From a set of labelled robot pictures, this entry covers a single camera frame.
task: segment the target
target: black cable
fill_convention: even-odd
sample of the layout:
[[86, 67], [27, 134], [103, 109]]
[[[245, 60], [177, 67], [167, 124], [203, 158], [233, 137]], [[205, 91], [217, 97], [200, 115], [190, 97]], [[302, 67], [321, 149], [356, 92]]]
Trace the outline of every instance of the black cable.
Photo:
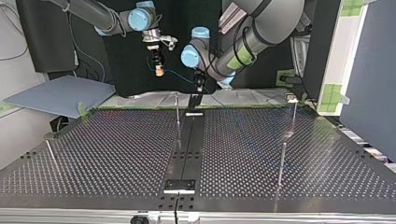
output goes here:
[[175, 224], [178, 224], [177, 206], [178, 206], [178, 196], [179, 196], [179, 195], [180, 195], [180, 193], [177, 195], [176, 204], [175, 204], [175, 210], [174, 210]]
[[244, 46], [247, 49], [247, 52], [250, 54], [250, 57], [252, 59], [253, 62], [256, 61], [256, 55], [253, 54], [253, 51], [251, 50], [250, 46], [248, 45], [248, 41], [247, 41], [247, 30], [249, 29], [249, 27], [245, 26], [245, 28], [242, 30], [242, 40], [244, 41]]
[[314, 106], [315, 110], [318, 111], [318, 106], [314, 103], [314, 100], [313, 100], [313, 98], [311, 97], [311, 95], [309, 95], [309, 92], [308, 92], [308, 89], [307, 89], [306, 86], [305, 86], [303, 77], [302, 77], [301, 74], [300, 74], [300, 67], [299, 67], [298, 62], [297, 62], [297, 53], [296, 53], [296, 46], [295, 46], [295, 39], [294, 39], [294, 37], [293, 37], [293, 54], [294, 54], [294, 59], [295, 59], [295, 61], [296, 61], [297, 76], [300, 78], [301, 83], [303, 84], [303, 88], [304, 88], [304, 90], [305, 90], [305, 92], [306, 92], [306, 95], [307, 95], [308, 98], [311, 100], [312, 105]]
[[[96, 71], [95, 68], [93, 68], [89, 63], [85, 62], [82, 59], [78, 59], [78, 60], [81, 61], [82, 66], [85, 68], [85, 71], [87, 73], [87, 77], [88, 77], [88, 75], [90, 75], [94, 80], [100, 81], [99, 80], [99, 78], [100, 78], [99, 73]], [[93, 73], [91, 73], [91, 71], [89, 69], [87, 69], [87, 67], [85, 65], [87, 65], [89, 68], [91, 68], [92, 71], [96, 74], [96, 76], [94, 76]]]

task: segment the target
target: green tape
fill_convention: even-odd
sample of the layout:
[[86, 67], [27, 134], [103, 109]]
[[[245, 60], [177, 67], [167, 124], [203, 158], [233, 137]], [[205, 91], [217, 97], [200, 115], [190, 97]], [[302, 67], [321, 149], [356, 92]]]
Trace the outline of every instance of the green tape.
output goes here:
[[[246, 64], [246, 65], [250, 65], [253, 62], [253, 58], [251, 57], [250, 53], [248, 52], [248, 50], [245, 47], [242, 47], [239, 51], [238, 51], [238, 57], [241, 60], [242, 63]], [[232, 60], [230, 60], [230, 62], [227, 64], [227, 67], [236, 70], [239, 69], [241, 67], [243, 67], [244, 65], [242, 65], [240, 62], [238, 62], [238, 60], [236, 59], [236, 57], [234, 56]]]
[[320, 101], [319, 112], [335, 112], [341, 103], [342, 85], [326, 84]]
[[341, 11], [342, 17], [359, 16], [364, 0], [344, 0], [343, 9]]
[[293, 84], [286, 84], [286, 82], [281, 81], [280, 78], [281, 77], [295, 77], [295, 72], [294, 69], [290, 69], [290, 70], [279, 70], [277, 71], [276, 74], [276, 85], [278, 87], [293, 87]]
[[82, 102], [78, 103], [78, 113], [82, 117], [85, 117], [88, 115], [87, 108], [85, 107], [85, 105]]
[[6, 102], [0, 102], [0, 113], [6, 112], [8, 110], [11, 110], [15, 108], [15, 105], [11, 105], [9, 103]]

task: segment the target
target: metal rod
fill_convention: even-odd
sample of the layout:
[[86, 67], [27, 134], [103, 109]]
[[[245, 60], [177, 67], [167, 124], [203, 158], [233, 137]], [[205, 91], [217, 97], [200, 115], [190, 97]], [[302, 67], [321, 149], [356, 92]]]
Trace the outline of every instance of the metal rod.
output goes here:
[[53, 154], [52, 147], [50, 145], [50, 140], [46, 139], [47, 148], [49, 149], [49, 154], [53, 160], [56, 160], [55, 154]]
[[53, 4], [73, 13], [101, 30], [108, 30], [114, 25], [111, 12], [104, 5], [94, 0], [71, 0], [70, 5], [66, 0], [47, 0]]
[[296, 114], [297, 114], [297, 104], [298, 101], [294, 104], [294, 113], [293, 113], [293, 126], [294, 126], [294, 121], [296, 120]]
[[279, 177], [277, 179], [277, 186], [280, 188], [282, 186], [282, 175], [283, 175], [283, 167], [285, 165], [285, 156], [286, 156], [286, 147], [287, 143], [282, 144], [282, 152], [280, 154], [280, 167], [279, 167]]
[[176, 93], [175, 97], [175, 104], [176, 104], [176, 113], [177, 113], [177, 128], [180, 130], [180, 113], [178, 109], [178, 94]]

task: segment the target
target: white wall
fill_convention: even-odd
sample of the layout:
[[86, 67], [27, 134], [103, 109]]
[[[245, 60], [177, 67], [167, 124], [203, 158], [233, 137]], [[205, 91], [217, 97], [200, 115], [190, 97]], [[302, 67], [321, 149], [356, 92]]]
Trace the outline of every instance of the white wall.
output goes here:
[[[15, 8], [15, 0], [1, 0]], [[19, 26], [18, 18], [7, 14]], [[0, 12], [0, 59], [19, 55], [26, 48], [24, 37], [9, 24]], [[18, 59], [0, 61], [0, 102], [20, 91], [46, 81], [46, 76], [36, 73], [29, 52]], [[43, 141], [50, 132], [49, 121], [55, 116], [29, 109], [10, 110], [0, 118], [0, 169], [16, 160], [24, 152]]]

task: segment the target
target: black bracket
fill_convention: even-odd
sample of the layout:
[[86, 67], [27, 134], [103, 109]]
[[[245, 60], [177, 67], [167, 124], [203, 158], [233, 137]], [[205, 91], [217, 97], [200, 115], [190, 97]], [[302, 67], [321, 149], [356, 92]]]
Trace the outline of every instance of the black bracket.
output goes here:
[[203, 95], [198, 94], [198, 95], [192, 95], [190, 96], [189, 100], [189, 108], [188, 108], [188, 113], [196, 113], [199, 112], [195, 107], [200, 105], [202, 102]]

